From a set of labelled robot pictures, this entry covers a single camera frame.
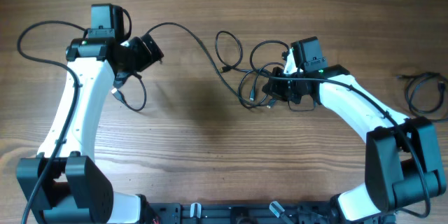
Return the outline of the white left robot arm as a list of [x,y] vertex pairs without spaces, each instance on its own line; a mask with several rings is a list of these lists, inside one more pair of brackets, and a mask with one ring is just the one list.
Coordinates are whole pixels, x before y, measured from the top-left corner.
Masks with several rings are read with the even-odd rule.
[[149,35],[132,36],[124,8],[92,5],[90,28],[66,49],[66,83],[50,131],[35,157],[17,165],[17,180],[27,199],[24,217],[34,216],[39,223],[161,221],[143,195],[116,192],[95,162],[107,94],[122,99],[125,81],[161,59]]

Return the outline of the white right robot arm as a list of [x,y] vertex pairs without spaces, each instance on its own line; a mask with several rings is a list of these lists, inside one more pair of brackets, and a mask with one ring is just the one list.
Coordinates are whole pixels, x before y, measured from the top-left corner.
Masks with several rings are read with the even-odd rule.
[[394,223],[396,212],[425,218],[447,180],[433,123],[394,111],[343,66],[329,66],[316,37],[291,43],[262,91],[299,104],[310,96],[341,117],[365,143],[364,182],[327,202],[304,202],[301,223]]

